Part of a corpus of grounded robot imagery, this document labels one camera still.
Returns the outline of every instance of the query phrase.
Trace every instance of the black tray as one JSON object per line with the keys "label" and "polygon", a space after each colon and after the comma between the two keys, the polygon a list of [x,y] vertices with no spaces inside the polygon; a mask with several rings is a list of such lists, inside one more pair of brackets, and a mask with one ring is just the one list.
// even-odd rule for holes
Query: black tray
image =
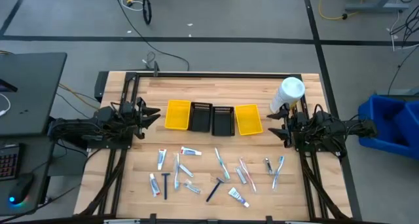
{"label": "black tray", "polygon": [[188,130],[193,132],[209,132],[211,126],[212,103],[191,103]]}
{"label": "black tray", "polygon": [[234,136],[234,108],[217,106],[212,108],[212,135]]}

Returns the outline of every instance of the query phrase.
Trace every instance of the metal stand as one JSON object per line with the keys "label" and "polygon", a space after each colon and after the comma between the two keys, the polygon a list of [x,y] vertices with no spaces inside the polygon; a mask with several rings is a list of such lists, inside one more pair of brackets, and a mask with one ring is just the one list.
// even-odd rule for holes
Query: metal stand
{"label": "metal stand", "polygon": [[391,12],[409,8],[408,4],[387,3],[388,1],[378,0],[375,3],[347,4],[345,9],[348,11]]}

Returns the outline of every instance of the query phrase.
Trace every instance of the blue plastic crate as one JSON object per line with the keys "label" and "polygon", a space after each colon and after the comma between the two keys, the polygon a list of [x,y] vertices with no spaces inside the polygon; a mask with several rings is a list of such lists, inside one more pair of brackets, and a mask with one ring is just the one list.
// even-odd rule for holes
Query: blue plastic crate
{"label": "blue plastic crate", "polygon": [[400,133],[409,147],[419,146],[419,102],[409,102],[404,109],[394,117]]}
{"label": "blue plastic crate", "polygon": [[374,121],[378,136],[376,138],[359,138],[365,147],[405,155],[419,159],[417,147],[410,146],[406,137],[396,123],[395,117],[405,108],[405,102],[383,96],[373,95],[367,102],[359,106],[358,113],[362,117]]}

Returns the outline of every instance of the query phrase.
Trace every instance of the yellow cable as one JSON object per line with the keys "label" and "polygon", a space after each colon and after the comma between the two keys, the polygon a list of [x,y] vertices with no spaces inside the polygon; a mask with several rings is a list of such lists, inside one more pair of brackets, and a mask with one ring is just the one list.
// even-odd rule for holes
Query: yellow cable
{"label": "yellow cable", "polygon": [[89,104],[88,102],[86,102],[84,99],[82,99],[80,96],[78,96],[77,94],[76,94],[76,92],[74,92],[72,89],[70,89],[69,87],[67,87],[66,85],[64,85],[64,84],[61,84],[60,83],[60,86],[62,87],[62,88],[65,88],[66,90],[68,90],[68,91],[70,91],[75,97],[77,97],[79,100],[81,100],[83,103],[85,103],[86,105],[89,105],[90,107],[92,107],[92,108],[94,108],[94,109],[99,109],[98,107],[96,107],[96,106],[94,106],[94,105],[91,105],[91,104]]}
{"label": "yellow cable", "polygon": [[[323,0],[319,0],[319,5],[318,5],[318,9],[319,9],[319,14],[320,14],[320,16],[322,17],[322,18],[324,18],[324,19],[327,19],[327,20],[343,20],[343,16],[339,16],[339,17],[326,17],[326,16],[324,16],[323,15],[323,13],[321,12],[321,3],[322,3],[322,1]],[[348,15],[348,17],[347,18],[349,18],[349,17],[351,17],[351,16],[353,16],[353,15],[355,15],[355,14],[359,14],[360,12],[359,11],[357,11],[357,12],[352,12],[352,13],[350,13],[350,14],[347,14]]]}

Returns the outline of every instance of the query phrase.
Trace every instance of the wooden table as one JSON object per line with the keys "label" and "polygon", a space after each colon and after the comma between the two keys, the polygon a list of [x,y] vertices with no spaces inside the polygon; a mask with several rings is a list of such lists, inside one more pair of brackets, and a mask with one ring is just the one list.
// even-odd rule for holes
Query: wooden table
{"label": "wooden table", "polygon": [[[109,73],[102,107],[119,101],[124,76],[125,72],[122,71]],[[306,101],[310,114],[317,103],[327,109],[319,75],[302,74],[301,77],[306,86]],[[141,96],[147,102],[147,106],[161,108],[162,116],[145,131],[144,140],[138,140],[134,136],[124,168],[117,217],[149,218],[150,214],[157,214],[159,219],[264,220],[265,216],[271,215],[274,220],[308,220],[299,154],[294,148],[284,148],[283,142],[268,131],[269,127],[279,128],[282,124],[282,121],[266,118],[271,114],[268,106],[281,82],[282,79],[141,77],[137,96]],[[168,100],[208,102],[214,106],[256,103],[264,132],[254,136],[240,136],[237,125],[236,135],[232,137],[168,130],[164,127]],[[176,153],[183,145],[202,151],[202,156],[181,155],[181,163],[194,173],[193,178],[179,171],[180,182],[190,179],[201,188],[200,195],[192,193],[183,186],[174,191],[173,162]],[[216,178],[223,177],[214,147],[218,148],[230,172],[231,180],[222,184],[207,203],[205,200],[215,187]],[[157,171],[158,149],[168,150],[162,171]],[[87,164],[75,213],[85,209],[102,186],[108,154],[109,150],[102,150]],[[285,162],[278,190],[273,191],[272,176],[266,173],[263,159],[268,157],[275,169],[278,167],[280,155],[285,156]],[[235,167],[239,166],[240,157],[243,157],[247,163],[257,187],[256,194],[249,184],[242,185],[236,175]],[[351,216],[338,159],[330,153],[318,153],[318,160],[325,190],[335,204],[346,215]],[[168,177],[167,200],[164,200],[163,195],[153,198],[149,183],[149,174],[154,173],[162,191],[164,188],[162,172],[172,173]],[[237,188],[247,200],[249,208],[243,207],[227,194],[232,187]],[[319,216],[317,194],[314,188],[312,190],[316,214]],[[109,211],[112,195],[108,197],[106,210]]]}

